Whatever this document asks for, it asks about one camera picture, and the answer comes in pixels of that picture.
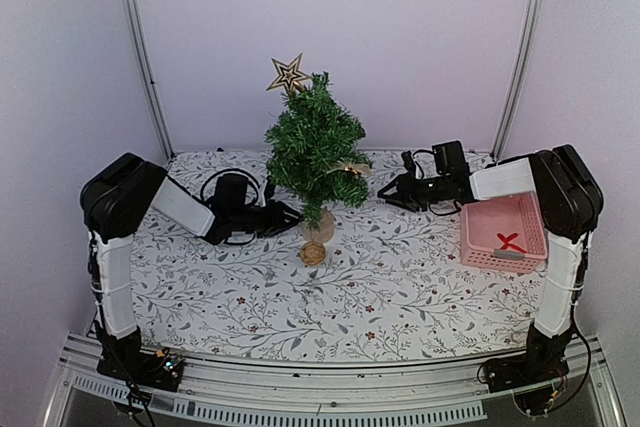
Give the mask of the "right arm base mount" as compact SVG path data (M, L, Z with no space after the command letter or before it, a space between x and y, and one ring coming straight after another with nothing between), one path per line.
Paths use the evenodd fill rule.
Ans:
M563 350L548 353L540 346L528 347L524 354L488 359L476 372L490 393L510 391L517 409L528 417L547 415L559 405L568 373Z

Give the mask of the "pink plastic basket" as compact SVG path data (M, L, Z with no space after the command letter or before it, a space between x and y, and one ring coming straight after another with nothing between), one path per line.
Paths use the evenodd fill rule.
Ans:
M548 247L532 192L466 204L460 212L461 263L528 274L547 260Z

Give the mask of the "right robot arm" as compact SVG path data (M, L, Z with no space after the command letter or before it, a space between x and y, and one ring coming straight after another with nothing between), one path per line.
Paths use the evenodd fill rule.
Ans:
M411 151L404 172L377 196L411 212L451 201L461 220L465 265L530 272L547 264L538 313L529 329L531 349L517 374L537 383L552 371L553 343L566 344L575 330L573 308L584 285L588 251L604 207L604 196L577 150L564 144L512 157L473 171L460 141L428 150L436 174L426 177Z

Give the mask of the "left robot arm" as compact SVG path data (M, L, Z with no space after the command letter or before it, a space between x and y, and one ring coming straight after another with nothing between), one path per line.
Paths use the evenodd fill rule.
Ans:
M83 187L80 206L89 235L88 270L101 342L136 338L130 256L149 212L211 245L232 244L236 234L269 238L297 226L302 215L274 199L275 184L240 168L212 174L192 194L167 169L127 152Z

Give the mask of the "small green christmas tree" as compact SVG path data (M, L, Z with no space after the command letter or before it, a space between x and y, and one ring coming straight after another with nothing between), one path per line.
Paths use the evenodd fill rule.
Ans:
M371 166L372 161L358 149L365 129L334 99L329 74L314 73L311 78L305 92L283 96L284 110L265 133L271 146L267 169L277 186L301 202L304 239L326 243L335 228L327 206L342 203L359 208L369 196L369 186L366 176L324 171L338 161Z

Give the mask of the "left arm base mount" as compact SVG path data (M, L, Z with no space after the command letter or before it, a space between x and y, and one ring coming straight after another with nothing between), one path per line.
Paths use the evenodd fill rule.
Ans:
M177 392L184 370L184 357L163 348L155 353L104 348L98 362L101 375L138 386Z

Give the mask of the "gold bell ornament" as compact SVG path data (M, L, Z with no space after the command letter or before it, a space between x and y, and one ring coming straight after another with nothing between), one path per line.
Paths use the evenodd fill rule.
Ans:
M325 174L333 172L346 172L354 176L369 176L372 173L372 166L369 163L338 161L324 171Z

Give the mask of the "gold star tree topper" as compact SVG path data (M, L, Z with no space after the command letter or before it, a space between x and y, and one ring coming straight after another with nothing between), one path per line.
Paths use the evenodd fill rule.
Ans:
M282 88L287 95L305 92L307 90L306 82L311 81L312 78L300 69L302 59L302 52L288 63L272 58L271 63L276 71L276 77L266 90Z

